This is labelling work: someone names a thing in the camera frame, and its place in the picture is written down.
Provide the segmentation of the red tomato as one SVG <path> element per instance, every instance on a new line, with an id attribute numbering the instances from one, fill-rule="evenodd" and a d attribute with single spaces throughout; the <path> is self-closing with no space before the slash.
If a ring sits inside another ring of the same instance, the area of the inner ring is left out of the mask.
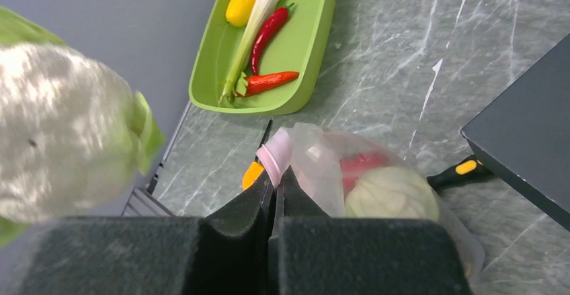
<path id="1" fill-rule="evenodd" d="M 353 190 L 360 176 L 369 170 L 386 167 L 392 163 L 386 153 L 370 151 L 340 159 L 343 196 L 346 198 Z"/>

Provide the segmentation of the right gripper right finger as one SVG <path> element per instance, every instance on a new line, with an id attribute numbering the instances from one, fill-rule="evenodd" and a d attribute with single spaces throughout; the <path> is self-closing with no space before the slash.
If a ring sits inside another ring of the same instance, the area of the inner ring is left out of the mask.
<path id="1" fill-rule="evenodd" d="M 270 294 L 470 294 L 450 235 L 429 220 L 332 218 L 288 169 L 276 189 Z"/>

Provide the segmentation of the white cauliflower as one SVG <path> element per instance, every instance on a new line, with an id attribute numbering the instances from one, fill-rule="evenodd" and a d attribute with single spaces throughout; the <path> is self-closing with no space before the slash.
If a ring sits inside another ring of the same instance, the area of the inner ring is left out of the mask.
<path id="1" fill-rule="evenodd" d="M 146 174 L 165 136 L 114 70 L 1 9 L 1 244 L 82 216 Z"/>

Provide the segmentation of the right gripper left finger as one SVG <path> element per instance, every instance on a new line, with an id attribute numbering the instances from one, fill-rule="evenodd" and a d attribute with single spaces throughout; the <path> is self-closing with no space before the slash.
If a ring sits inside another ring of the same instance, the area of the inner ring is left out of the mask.
<path id="1" fill-rule="evenodd" d="M 14 294 L 265 294 L 271 182 L 205 218 L 72 217 L 13 270 Z"/>

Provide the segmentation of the clear zip top bag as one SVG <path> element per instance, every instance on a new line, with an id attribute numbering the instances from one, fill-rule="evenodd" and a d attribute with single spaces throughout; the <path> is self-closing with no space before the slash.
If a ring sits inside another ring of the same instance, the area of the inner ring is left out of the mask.
<path id="1" fill-rule="evenodd" d="M 477 281 L 485 258 L 480 242 L 422 174 L 373 140 L 295 123 L 279 128 L 256 156 L 273 186 L 293 170 L 303 192 L 332 217 L 437 222 L 452 237 L 468 281 Z"/>

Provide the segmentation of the green cabbage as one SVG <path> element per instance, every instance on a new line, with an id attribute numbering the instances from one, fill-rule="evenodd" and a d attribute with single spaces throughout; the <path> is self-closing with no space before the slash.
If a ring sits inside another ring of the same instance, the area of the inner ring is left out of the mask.
<path id="1" fill-rule="evenodd" d="M 367 171 L 345 198 L 350 218 L 412 218 L 439 221 L 439 197 L 427 181 L 408 167 Z"/>

